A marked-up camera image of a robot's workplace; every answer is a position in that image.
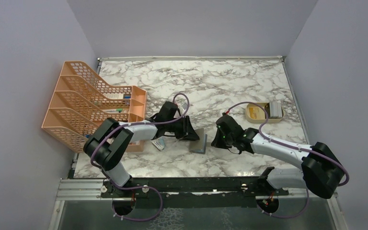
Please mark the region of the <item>grey card holder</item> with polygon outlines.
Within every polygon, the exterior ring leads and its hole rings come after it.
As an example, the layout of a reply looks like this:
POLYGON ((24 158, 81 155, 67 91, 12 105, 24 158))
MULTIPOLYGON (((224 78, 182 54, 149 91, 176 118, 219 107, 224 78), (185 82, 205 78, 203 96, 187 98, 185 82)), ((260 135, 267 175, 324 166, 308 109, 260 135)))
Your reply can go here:
POLYGON ((207 148, 207 134, 203 128, 196 129, 195 132, 199 136, 199 140, 190 143, 189 151, 191 153, 205 154, 207 148))

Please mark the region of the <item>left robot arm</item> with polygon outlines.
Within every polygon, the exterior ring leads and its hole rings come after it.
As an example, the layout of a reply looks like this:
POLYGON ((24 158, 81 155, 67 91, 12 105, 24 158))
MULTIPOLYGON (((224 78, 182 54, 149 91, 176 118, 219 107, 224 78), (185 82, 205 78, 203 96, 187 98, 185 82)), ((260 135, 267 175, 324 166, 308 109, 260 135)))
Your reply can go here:
POLYGON ((117 195, 124 197, 131 192, 131 176, 121 162, 129 144, 157 139, 166 132, 173 133, 177 140, 200 140, 189 116, 175 117, 178 111, 178 105, 165 102, 160 111, 148 120, 126 123, 107 118, 88 137, 83 152, 114 182, 113 190, 117 195))

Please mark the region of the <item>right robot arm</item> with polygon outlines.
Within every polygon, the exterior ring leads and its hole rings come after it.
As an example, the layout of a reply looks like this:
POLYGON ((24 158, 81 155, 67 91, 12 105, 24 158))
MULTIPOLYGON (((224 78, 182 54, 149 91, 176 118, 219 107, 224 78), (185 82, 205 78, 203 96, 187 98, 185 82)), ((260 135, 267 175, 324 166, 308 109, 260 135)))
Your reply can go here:
POLYGON ((266 155, 293 165, 291 169, 272 169, 257 182, 258 191, 269 195, 279 188, 306 188, 316 196, 329 199, 347 173, 324 143, 300 145, 272 138, 261 129, 243 129, 230 115, 216 121, 217 133, 211 145, 237 153, 266 155))

